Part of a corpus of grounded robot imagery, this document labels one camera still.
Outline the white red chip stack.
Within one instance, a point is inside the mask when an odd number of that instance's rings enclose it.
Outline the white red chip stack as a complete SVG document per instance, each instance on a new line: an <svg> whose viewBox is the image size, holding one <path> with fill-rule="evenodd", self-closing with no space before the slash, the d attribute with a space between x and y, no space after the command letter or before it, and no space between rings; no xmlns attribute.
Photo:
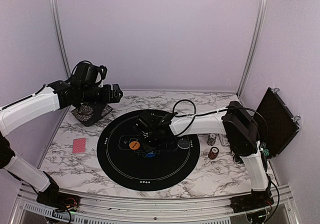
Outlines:
<svg viewBox="0 0 320 224"><path fill-rule="evenodd" d="M214 146L215 143L216 143L216 139L217 139L217 135L215 133L210 133L208 134L207 136L207 141L206 143L209 145L209 146Z"/></svg>

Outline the orange big blind button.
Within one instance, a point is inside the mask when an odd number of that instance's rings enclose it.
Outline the orange big blind button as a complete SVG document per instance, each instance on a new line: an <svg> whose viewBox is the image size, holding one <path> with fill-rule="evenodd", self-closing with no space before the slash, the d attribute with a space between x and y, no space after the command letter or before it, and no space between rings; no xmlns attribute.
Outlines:
<svg viewBox="0 0 320 224"><path fill-rule="evenodd" d="M130 143L129 143L129 148L131 149L131 150L138 150L139 148L140 148L140 146L141 146L141 144L138 142L138 141L131 141Z"/></svg>

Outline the black dealer button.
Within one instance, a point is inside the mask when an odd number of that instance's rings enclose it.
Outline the black dealer button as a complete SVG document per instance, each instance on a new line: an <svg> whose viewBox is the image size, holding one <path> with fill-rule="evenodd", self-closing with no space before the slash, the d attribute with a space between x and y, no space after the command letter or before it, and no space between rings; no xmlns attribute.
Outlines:
<svg viewBox="0 0 320 224"><path fill-rule="evenodd" d="M187 150L191 147L191 144L187 138L180 138L177 142L177 146L182 150Z"/></svg>

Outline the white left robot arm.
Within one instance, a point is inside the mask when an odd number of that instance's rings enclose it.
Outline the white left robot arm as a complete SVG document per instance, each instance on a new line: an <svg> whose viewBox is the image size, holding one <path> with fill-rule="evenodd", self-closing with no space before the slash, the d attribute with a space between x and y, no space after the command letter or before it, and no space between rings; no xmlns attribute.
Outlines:
<svg viewBox="0 0 320 224"><path fill-rule="evenodd" d="M80 61L67 80L58 80L22 99L0 108L0 167L18 179L31 185L53 207L63 203L55 181L40 171L10 147L7 136L18 127L47 113L70 106L77 109L83 104L93 105L93 120L96 123L106 105L119 103L123 92L118 84L104 84L108 69L93 65L88 60Z"/></svg>

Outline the blue small blind button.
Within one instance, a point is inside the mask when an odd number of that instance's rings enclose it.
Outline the blue small blind button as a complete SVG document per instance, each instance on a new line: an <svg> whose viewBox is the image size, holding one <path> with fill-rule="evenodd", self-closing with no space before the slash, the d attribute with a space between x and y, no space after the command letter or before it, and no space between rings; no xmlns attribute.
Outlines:
<svg viewBox="0 0 320 224"><path fill-rule="evenodd" d="M157 154L156 152L152 151L152 152L147 153L145 156L146 156L147 158L153 158L153 157L156 156L156 154Z"/></svg>

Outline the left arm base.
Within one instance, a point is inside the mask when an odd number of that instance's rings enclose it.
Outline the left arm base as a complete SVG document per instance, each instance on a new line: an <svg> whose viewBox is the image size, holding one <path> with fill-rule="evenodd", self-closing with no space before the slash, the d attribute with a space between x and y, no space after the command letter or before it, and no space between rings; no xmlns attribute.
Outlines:
<svg viewBox="0 0 320 224"><path fill-rule="evenodd" d="M39 191L36 202L56 208L58 212L77 211L80 197L78 195L61 192L59 187L51 183L44 191Z"/></svg>

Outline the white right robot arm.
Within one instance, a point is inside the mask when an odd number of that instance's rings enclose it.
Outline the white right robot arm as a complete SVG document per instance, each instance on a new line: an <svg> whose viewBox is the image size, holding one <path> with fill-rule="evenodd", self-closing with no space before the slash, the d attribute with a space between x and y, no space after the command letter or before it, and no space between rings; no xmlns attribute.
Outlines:
<svg viewBox="0 0 320 224"><path fill-rule="evenodd" d="M144 109L137 117L134 128L146 141L165 140L198 134L225 135L231 151L243 161L250 178L251 189L247 203L258 208L267 200L266 190L271 181L262 158L258 124L250 115L252 110L238 101L209 112L180 114L175 110L164 117L156 117Z"/></svg>

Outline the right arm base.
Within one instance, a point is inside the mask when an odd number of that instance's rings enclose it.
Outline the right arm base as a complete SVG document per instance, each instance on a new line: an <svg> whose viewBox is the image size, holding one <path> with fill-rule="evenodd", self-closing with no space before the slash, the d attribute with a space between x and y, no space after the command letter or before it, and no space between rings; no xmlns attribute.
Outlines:
<svg viewBox="0 0 320 224"><path fill-rule="evenodd" d="M233 212L248 212L246 216L252 223L266 220L274 203L272 194L264 191L252 191L250 194L235 196L230 199L230 207Z"/></svg>

